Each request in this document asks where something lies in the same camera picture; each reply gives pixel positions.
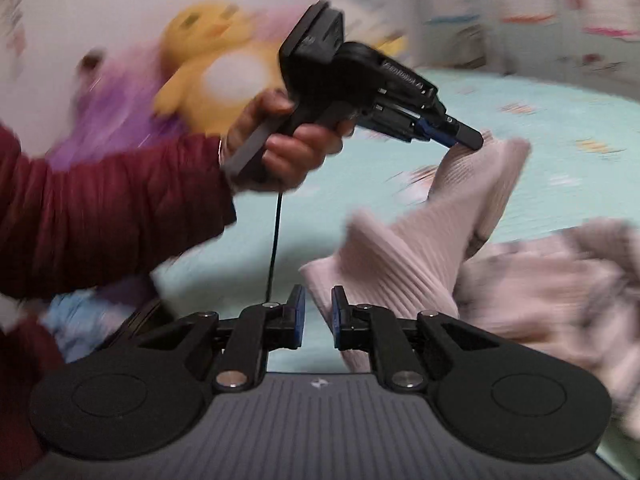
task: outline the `stuffed animal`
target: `stuffed animal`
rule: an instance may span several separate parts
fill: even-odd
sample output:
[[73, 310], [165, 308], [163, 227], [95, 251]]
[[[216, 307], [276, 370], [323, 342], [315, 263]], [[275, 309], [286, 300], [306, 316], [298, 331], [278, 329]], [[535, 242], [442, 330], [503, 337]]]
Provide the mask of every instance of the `stuffed animal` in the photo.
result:
[[157, 46], [136, 46], [111, 58], [92, 50], [78, 64], [76, 78], [73, 130], [46, 155], [55, 171], [188, 131], [178, 117], [154, 117], [154, 98], [166, 82]]
[[[377, 0], [331, 0], [332, 6], [344, 11], [347, 41], [360, 41], [387, 56], [407, 60], [407, 38], [390, 24], [385, 8]], [[261, 9], [254, 14], [258, 41], [281, 43], [296, 26], [308, 5]]]
[[156, 95], [156, 114], [178, 113], [194, 133], [226, 135], [258, 92], [283, 86], [280, 45], [253, 35], [252, 16], [235, 4], [209, 1], [180, 12], [161, 41], [172, 76]]

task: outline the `red sleeve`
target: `red sleeve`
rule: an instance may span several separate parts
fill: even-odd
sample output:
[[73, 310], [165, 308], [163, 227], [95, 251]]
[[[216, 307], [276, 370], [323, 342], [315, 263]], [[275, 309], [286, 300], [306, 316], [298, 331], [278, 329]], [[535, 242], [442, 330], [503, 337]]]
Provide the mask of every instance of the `red sleeve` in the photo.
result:
[[236, 214], [218, 145], [189, 136], [54, 173], [0, 126], [0, 293], [105, 285], [220, 235]]
[[34, 317], [0, 331], [0, 478], [16, 478], [42, 457], [29, 424], [29, 397], [43, 376], [64, 365], [53, 336]]

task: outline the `pink knit fabric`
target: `pink knit fabric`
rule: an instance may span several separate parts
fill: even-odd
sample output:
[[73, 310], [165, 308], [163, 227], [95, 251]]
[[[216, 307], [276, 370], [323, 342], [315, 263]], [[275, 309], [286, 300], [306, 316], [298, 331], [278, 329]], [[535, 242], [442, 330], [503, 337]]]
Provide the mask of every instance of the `pink knit fabric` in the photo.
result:
[[[350, 303], [386, 306], [398, 317], [426, 308], [458, 316], [451, 297], [458, 269], [493, 232], [530, 151], [523, 139], [483, 137], [478, 152], [449, 150], [423, 205], [390, 226], [357, 212], [342, 247], [301, 268], [327, 322], [335, 285], [344, 286]], [[369, 369], [362, 352], [343, 357], [353, 371]]]
[[592, 219], [535, 240], [485, 247], [453, 293], [474, 326], [581, 366], [607, 387], [640, 440], [640, 235]]

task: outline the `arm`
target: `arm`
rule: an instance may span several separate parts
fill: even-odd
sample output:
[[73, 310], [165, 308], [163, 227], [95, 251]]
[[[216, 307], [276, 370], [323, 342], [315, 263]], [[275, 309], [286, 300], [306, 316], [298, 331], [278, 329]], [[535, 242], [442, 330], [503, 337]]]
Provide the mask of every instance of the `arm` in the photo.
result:
[[0, 292], [105, 285], [220, 235], [235, 211], [218, 145], [189, 136], [55, 173], [0, 126]]

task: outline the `hand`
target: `hand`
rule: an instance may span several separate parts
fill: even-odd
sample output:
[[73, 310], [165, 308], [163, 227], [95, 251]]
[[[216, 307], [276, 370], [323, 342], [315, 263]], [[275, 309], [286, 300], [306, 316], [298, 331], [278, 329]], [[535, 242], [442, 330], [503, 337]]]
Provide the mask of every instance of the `hand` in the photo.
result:
[[[223, 157], [229, 158], [242, 146], [254, 130], [269, 116], [285, 116], [292, 113], [294, 104], [282, 90], [265, 90], [259, 93], [231, 126], [224, 140]], [[274, 177], [273, 182], [264, 186], [251, 186], [255, 190], [286, 191], [296, 189], [305, 180], [309, 171], [316, 170], [324, 163], [327, 155], [335, 155], [342, 150], [342, 138], [353, 133], [354, 121], [339, 123], [335, 131], [317, 124], [302, 124], [287, 137], [271, 135], [264, 147], [262, 162]]]

